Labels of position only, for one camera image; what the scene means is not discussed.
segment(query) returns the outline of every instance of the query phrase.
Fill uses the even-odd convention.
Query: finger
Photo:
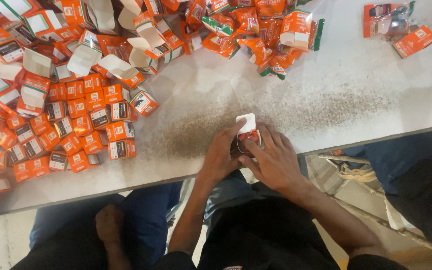
[[[255,161],[249,157],[249,156],[240,156],[238,158],[239,162],[243,163],[244,166],[248,167],[248,169],[251,170],[253,175],[258,179],[259,181],[265,181],[265,178],[263,177],[263,174],[261,173],[261,168],[258,166],[258,164],[255,163]]]

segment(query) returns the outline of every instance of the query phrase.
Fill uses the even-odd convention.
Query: plastic bag
[[[387,36],[406,35],[410,33],[409,19],[413,14],[414,3],[383,4],[364,6],[363,36],[377,34]]]

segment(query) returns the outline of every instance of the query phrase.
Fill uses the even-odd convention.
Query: person
[[[179,203],[182,184],[40,208],[31,251],[12,269],[148,269],[166,252],[166,215]]]
[[[291,142],[271,126],[258,123],[264,149],[243,141],[259,164],[249,156],[231,157],[233,138],[245,122],[214,137],[168,254],[153,269],[196,269],[192,256],[204,223],[207,240],[198,269],[339,269],[313,218],[349,255],[349,270],[406,269],[385,257],[368,227],[303,176]],[[261,182],[257,188],[244,180],[242,164]]]

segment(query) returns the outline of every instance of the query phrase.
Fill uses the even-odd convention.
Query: hand
[[[96,215],[97,235],[104,244],[121,243],[123,217],[124,213],[117,210],[114,205],[104,207]]]
[[[259,181],[269,188],[287,196],[289,192],[303,195],[313,187],[301,174],[298,157],[293,145],[285,135],[276,132],[273,127],[259,124],[259,132],[264,141],[265,149],[248,139],[243,144],[255,156],[259,165],[248,156],[238,159],[248,167]]]
[[[214,136],[196,181],[203,181],[208,187],[214,188],[219,181],[241,167],[238,159],[231,157],[230,150],[234,137],[245,124],[246,118],[243,118],[233,127],[223,129]]]

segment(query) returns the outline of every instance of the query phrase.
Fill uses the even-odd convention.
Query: floor
[[[331,190],[338,182],[342,181],[336,173],[336,168],[316,155],[307,156],[309,178],[311,182],[321,190]],[[252,184],[257,180],[249,169],[243,169],[246,180]],[[176,222],[183,212],[185,203],[194,185],[194,179],[186,181],[181,191],[183,199],[182,207],[176,212]],[[338,199],[344,200],[369,213],[383,219],[387,219],[386,206],[382,197],[371,194],[360,184],[350,181],[338,192]],[[24,258],[29,252],[29,234],[36,216],[36,210],[0,216],[0,270],[8,270]],[[432,251],[413,242],[411,239],[401,236],[394,231],[383,228],[379,224],[361,218],[382,240],[390,257],[404,264],[411,270],[432,269]],[[341,269],[346,269],[348,256],[329,237],[324,229],[315,221],[323,240]],[[193,255],[195,265],[199,263],[201,250],[206,240],[206,227],[203,227],[199,243]]]

